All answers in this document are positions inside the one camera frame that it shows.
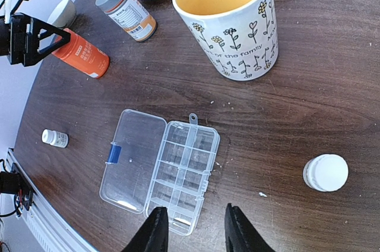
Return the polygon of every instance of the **clear plastic box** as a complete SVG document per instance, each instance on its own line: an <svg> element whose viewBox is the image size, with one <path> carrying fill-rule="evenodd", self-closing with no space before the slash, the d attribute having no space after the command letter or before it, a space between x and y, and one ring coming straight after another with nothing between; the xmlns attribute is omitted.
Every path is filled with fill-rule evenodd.
<svg viewBox="0 0 380 252"><path fill-rule="evenodd" d="M111 142L100 197L148 217L167 208L169 229L189 235L197 225L220 136L210 127L166 121L126 109Z"/></svg>

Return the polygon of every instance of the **orange jar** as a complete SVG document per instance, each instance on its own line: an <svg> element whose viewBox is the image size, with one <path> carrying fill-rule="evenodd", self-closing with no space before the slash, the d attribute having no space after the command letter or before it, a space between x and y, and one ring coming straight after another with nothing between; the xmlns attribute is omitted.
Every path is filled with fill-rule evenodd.
<svg viewBox="0 0 380 252"><path fill-rule="evenodd" d="M69 28L65 31L71 34L71 40L54 51L53 55L90 77L100 78L104 75L109 66L109 57Z"/></svg>

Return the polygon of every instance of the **wood grain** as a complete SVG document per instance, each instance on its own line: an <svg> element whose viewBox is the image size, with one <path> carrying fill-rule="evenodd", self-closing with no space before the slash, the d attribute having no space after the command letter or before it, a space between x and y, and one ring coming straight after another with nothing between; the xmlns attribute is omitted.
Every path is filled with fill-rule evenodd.
<svg viewBox="0 0 380 252"><path fill-rule="evenodd" d="M280 56L250 82L214 69L170 0L142 2L159 24L144 43L94 2L76 1L73 30L110 55L108 72L95 80L45 59L15 147L39 190L86 240L100 251L121 251L144 221L99 197L109 142L130 108L167 121L195 112L221 135L221 167L210 176L198 226L189 237L171 233L169 251L225 251L228 202L276 251L379 250L377 0L275 0ZM68 148L43 144L45 128L68 133ZM303 182L304 165L322 153L349 164L338 192Z"/></svg>

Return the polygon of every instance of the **white bowl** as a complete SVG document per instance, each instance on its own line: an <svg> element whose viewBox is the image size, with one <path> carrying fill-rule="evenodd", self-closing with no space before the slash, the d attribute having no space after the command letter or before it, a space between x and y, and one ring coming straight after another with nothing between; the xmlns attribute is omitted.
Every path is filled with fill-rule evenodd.
<svg viewBox="0 0 380 252"><path fill-rule="evenodd" d="M69 27L77 17L77 11L72 0L62 0L51 13L47 23L64 29Z"/></svg>

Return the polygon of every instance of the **barcode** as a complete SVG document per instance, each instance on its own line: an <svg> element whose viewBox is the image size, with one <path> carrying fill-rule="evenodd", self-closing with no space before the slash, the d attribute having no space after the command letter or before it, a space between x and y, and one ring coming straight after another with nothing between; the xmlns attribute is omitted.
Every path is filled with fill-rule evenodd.
<svg viewBox="0 0 380 252"><path fill-rule="evenodd" d="M141 26L137 26L136 29L131 30L129 33L130 33L130 34L134 34L134 33L136 33L136 32L139 32L139 31L142 30L142 29L143 29L143 28L142 28Z"/></svg>

